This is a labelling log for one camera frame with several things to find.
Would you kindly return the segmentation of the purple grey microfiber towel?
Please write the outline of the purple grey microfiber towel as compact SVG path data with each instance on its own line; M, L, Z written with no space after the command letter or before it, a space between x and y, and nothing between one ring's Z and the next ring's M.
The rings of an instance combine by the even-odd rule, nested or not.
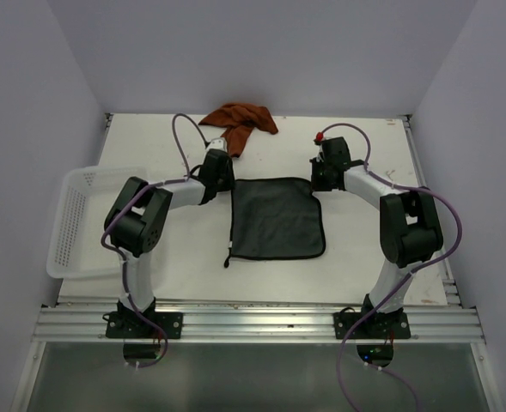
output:
M302 178L237 179L231 191L229 254L251 261L318 258L326 236L320 200Z

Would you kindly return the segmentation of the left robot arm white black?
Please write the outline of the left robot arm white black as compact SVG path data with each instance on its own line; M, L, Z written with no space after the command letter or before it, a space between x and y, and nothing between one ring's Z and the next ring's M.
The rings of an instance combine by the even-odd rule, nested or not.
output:
M158 183L128 178L105 219L101 245L119 256L119 304L131 310L125 325L136 336L148 336L156 326L156 316L149 311L155 303L150 253L161 239L168 213L204 205L235 185L233 161L222 149L208 149L197 170L196 175Z

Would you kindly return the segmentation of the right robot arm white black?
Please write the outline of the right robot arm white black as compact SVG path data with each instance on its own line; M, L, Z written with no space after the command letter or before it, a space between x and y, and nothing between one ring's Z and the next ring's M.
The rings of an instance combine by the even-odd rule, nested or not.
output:
M386 185L351 159L343 137L318 134L319 153L310 160L314 191L347 191L379 212L379 241L384 262L378 280L366 296L360 317L368 336L381 336L391 326L390 313L400 311L414 270L442 249L443 237L433 197L419 190Z

